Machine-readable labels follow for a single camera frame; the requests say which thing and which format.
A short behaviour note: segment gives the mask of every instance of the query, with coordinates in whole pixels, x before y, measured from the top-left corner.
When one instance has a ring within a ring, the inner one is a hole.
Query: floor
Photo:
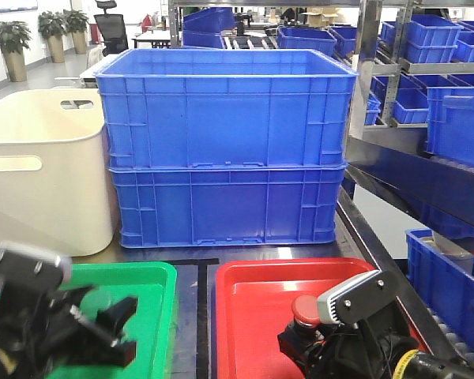
[[[86,69],[86,54],[66,53],[65,63],[46,62],[28,71],[28,80],[21,83],[9,82],[0,89],[0,99],[14,92],[27,89],[49,89],[73,85],[73,81],[59,80],[63,77],[79,77]]]

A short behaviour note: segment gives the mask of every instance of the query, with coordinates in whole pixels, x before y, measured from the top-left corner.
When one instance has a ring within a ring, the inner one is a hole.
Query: shelving rack
[[[180,6],[340,6],[358,7],[359,22],[355,54],[341,61],[359,71],[355,95],[346,129],[346,158],[355,182],[391,201],[412,197],[415,201],[447,212],[474,226],[474,172],[445,167],[429,160],[425,153],[426,124],[400,124],[392,117],[401,73],[448,74],[474,73],[474,63],[410,63],[400,58],[405,45],[408,22],[414,7],[474,7],[474,0],[169,0],[171,45],[179,46]],[[393,49],[374,49],[383,7],[397,7],[396,38]],[[388,76],[381,125],[364,125],[372,76]],[[461,188],[460,183],[470,183]],[[378,187],[386,188],[385,196]],[[415,215],[411,209],[404,209]]]

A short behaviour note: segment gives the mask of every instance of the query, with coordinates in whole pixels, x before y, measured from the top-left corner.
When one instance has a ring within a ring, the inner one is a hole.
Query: crate handle slot
[[[474,109],[474,96],[444,96],[442,105],[452,109]]]
[[[60,106],[65,110],[93,109],[95,104],[91,100],[62,100]]]
[[[38,156],[0,156],[0,172],[39,171],[42,160]]]

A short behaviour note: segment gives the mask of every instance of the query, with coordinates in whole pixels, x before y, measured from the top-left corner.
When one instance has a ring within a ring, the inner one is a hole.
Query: metal shelf
[[[342,58],[337,53],[335,54],[335,58],[347,66],[352,67],[351,58]],[[398,68],[397,63],[389,63],[389,59],[386,57],[376,55],[376,58],[374,59],[374,67],[372,68],[372,75],[380,77],[394,76],[397,75]]]
[[[414,5],[421,8],[470,8],[474,7],[474,0],[416,0]]]
[[[359,0],[171,0],[174,6],[339,6],[339,7],[360,7]],[[385,0],[383,6],[398,7],[405,6],[407,2],[401,0]]]
[[[402,123],[398,122],[395,118],[391,118],[389,125],[392,126],[393,128],[402,128],[402,129],[403,128],[426,128],[426,127],[428,127],[427,123],[402,124]]]
[[[448,74],[448,73],[474,73],[474,63],[411,63],[403,58],[399,64],[406,73],[410,74]]]
[[[418,220],[425,204],[474,226],[474,171],[429,159],[423,151],[426,137],[425,128],[371,128],[363,139],[349,138],[346,159],[365,177],[358,184],[390,204],[394,193],[414,208],[408,214]],[[369,178],[372,185],[365,186]]]

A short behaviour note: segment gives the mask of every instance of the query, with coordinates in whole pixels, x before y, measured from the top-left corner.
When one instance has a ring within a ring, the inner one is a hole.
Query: desk
[[[100,71],[104,66],[108,65],[109,63],[113,62],[119,54],[109,54],[99,60],[96,64],[91,67],[88,67],[85,71],[83,71],[79,78],[83,81],[86,88],[96,88],[96,79],[95,73]]]
[[[132,39],[134,40],[135,48],[138,48],[140,42],[149,42],[151,43],[151,47],[156,48],[171,46],[171,33],[169,30],[153,29]]]

